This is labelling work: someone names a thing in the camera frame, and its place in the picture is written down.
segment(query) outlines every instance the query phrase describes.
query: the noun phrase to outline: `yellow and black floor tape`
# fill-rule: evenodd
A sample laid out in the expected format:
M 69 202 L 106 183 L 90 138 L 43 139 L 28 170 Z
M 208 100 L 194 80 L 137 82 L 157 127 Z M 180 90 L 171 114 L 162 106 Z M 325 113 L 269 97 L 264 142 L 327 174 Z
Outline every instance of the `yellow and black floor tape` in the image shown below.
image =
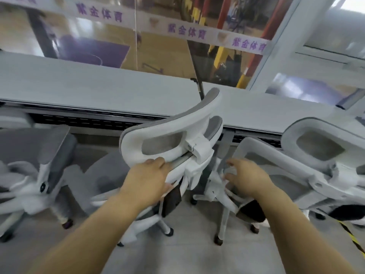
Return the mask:
M 356 237 L 353 235 L 353 233 L 349 230 L 349 228 L 342 221 L 339 221 L 339 223 L 344 228 L 344 230 L 350 235 L 350 237 L 352 239 L 352 242 L 356 245 L 356 247 L 360 250 L 360 252 L 363 254 L 363 257 L 365 258 L 365 251 L 360 246 L 360 244 L 359 244 L 358 240 L 356 239 Z

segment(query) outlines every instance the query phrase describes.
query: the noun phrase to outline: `white tabletop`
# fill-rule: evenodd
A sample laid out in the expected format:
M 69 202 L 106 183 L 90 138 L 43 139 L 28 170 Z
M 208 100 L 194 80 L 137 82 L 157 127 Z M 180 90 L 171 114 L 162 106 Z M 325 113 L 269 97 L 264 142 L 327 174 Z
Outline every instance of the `white tabletop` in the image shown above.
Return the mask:
M 0 99 L 175 115 L 200 102 L 197 84 L 132 70 L 0 52 Z
M 203 82 L 205 93 L 212 87 L 219 88 L 223 94 L 217 114 L 227 126 L 282 133 L 299 119 L 324 118 L 337 109 L 326 104 Z

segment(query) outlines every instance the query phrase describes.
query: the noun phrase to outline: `person's right arm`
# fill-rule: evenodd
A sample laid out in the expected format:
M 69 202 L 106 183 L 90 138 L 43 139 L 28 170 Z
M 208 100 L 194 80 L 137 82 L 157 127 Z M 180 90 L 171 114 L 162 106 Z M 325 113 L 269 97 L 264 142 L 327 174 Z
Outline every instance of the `person's right arm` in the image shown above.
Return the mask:
M 236 168 L 237 175 L 226 174 L 225 178 L 254 198 L 265 213 L 287 274 L 356 273 L 256 163 L 246 159 L 227 162 Z

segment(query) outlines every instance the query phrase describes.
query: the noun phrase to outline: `person's left hand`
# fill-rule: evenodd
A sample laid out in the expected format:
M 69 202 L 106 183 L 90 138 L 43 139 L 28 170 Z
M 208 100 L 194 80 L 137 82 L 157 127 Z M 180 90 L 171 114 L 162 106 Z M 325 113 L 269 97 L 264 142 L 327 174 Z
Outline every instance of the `person's left hand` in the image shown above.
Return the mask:
M 119 196 L 128 199 L 139 213 L 156 204 L 171 189 L 171 184 L 165 183 L 170 171 L 171 165 L 162 157 L 136 164 L 129 170 Z

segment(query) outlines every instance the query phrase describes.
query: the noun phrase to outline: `person's left arm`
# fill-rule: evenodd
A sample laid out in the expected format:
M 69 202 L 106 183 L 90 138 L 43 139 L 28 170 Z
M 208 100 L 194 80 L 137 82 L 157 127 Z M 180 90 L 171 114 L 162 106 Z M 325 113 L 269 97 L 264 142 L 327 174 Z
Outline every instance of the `person's left arm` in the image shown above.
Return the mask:
M 161 157 L 132 167 L 119 194 L 40 258 L 28 273 L 101 273 L 132 221 L 168 190 L 165 180 L 170 170 L 171 166 Z

